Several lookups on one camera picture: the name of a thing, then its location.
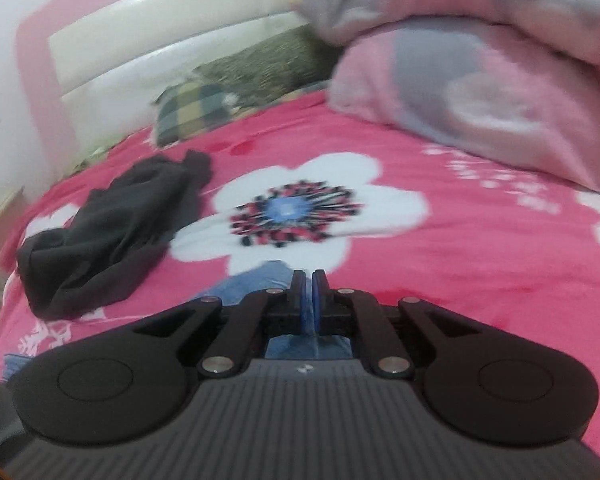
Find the blue denim jeans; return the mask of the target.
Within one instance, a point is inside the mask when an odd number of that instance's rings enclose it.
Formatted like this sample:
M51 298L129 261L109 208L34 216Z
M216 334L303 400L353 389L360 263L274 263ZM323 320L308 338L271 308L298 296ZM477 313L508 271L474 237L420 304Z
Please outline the blue denim jeans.
M147 382L163 377L187 388L207 379L245 373L257 360L299 363L302 374L319 360L345 360L353 352L345 336L317 333L309 280L281 261L224 278L192 300L151 316L131 315L129 327L93 336L45 364L57 375L83 363L95 373L114 362L116 372Z

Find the pink floral bed blanket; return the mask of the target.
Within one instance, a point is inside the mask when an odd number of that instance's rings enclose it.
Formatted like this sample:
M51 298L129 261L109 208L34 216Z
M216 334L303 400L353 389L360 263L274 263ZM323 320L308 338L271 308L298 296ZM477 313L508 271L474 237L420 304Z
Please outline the pink floral bed blanket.
M170 146L207 153L198 221L132 296L74 321L31 312L16 270L26 238L68 226L89 192L157 154L147 130L51 188L9 234L0 314L8 356L169 309L268 261L324 270L386 304L413 294L567 352L600 385L600 194L331 112L321 93ZM600 454L600 404L586 443Z

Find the black crumpled garment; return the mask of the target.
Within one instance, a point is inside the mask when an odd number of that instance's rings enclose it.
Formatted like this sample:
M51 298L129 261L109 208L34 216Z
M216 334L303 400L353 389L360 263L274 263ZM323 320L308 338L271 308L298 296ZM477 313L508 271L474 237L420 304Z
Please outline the black crumpled garment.
M17 266L33 315L73 320L131 296L174 234L200 218L211 178L206 153L152 156L92 191L68 226L28 237Z

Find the plaid pillow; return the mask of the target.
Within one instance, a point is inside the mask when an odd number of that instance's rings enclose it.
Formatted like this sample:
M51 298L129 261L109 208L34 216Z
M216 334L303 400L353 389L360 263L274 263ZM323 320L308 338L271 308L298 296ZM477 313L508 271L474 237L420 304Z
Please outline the plaid pillow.
M238 111L238 96L222 84L191 80L166 88L154 105L152 142L164 148L231 122Z

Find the green floral pillow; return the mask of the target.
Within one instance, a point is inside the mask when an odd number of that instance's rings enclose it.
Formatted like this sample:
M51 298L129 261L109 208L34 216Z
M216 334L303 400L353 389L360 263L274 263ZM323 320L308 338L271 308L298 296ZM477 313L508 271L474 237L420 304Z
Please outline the green floral pillow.
M201 64L194 75L205 84L218 84L234 110L260 107L329 80L342 54L342 47L326 44L304 25Z

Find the white pink headboard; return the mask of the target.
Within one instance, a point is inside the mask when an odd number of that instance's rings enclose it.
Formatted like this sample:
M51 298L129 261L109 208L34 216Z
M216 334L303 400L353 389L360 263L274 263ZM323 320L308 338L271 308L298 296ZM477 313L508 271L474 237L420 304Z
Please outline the white pink headboard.
M143 55L289 9L290 0L52 0L34 12L18 27L16 55L52 174L79 151L66 94Z

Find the pink grey folded duvet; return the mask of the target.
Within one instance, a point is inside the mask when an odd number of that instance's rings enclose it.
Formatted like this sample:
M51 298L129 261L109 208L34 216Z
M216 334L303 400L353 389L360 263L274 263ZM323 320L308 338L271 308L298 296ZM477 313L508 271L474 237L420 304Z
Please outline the pink grey folded duvet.
M294 0L336 112L600 192L600 0Z

